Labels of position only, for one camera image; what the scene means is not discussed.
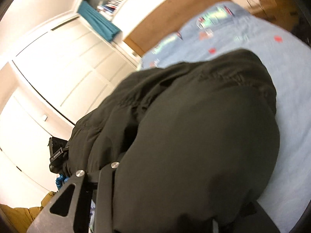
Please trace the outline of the blue gloved left hand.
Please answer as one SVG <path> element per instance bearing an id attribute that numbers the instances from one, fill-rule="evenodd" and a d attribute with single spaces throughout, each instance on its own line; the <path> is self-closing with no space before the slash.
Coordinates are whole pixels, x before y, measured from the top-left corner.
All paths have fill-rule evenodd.
<path id="1" fill-rule="evenodd" d="M 69 177 L 64 174 L 59 174 L 59 176 L 55 180 L 57 189 L 60 190 L 68 180 Z"/>

